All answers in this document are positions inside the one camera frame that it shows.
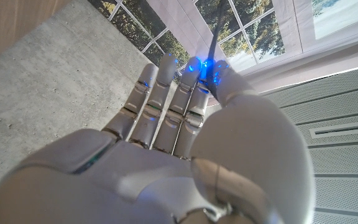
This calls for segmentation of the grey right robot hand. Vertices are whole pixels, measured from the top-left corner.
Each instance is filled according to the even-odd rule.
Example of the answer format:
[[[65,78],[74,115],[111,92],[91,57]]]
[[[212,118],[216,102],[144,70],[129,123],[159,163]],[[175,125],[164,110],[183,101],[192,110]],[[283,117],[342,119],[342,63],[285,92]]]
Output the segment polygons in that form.
[[[311,223],[303,136],[225,61],[146,65],[100,131],[81,129],[0,181],[0,223]]]

